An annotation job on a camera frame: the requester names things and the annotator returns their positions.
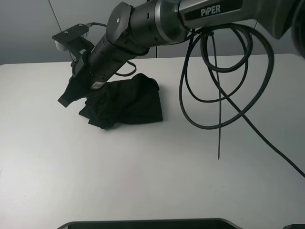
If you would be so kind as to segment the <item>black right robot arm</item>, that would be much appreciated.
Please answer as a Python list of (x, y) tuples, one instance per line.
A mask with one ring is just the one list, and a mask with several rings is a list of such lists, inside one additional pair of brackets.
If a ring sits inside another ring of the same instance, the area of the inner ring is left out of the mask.
[(150, 0), (137, 7), (119, 3), (98, 44), (84, 38), (92, 23), (77, 24), (56, 35), (58, 49), (75, 56), (72, 76), (59, 103), (100, 89), (129, 60), (152, 47), (181, 43), (192, 29), (219, 28), (247, 19), (259, 22), (275, 39), (291, 30), (295, 47), (305, 52), (305, 3), (302, 0)]

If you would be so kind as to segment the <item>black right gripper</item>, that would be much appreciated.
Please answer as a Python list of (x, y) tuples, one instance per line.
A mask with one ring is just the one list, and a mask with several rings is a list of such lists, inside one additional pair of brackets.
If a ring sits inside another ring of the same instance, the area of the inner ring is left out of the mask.
[(58, 99), (58, 102), (64, 107), (68, 107), (71, 103), (87, 97), (91, 93), (92, 74), (89, 57), (94, 45), (83, 37), (81, 37), (81, 41), (82, 47), (76, 50), (80, 56), (71, 65), (72, 77), (66, 90)]

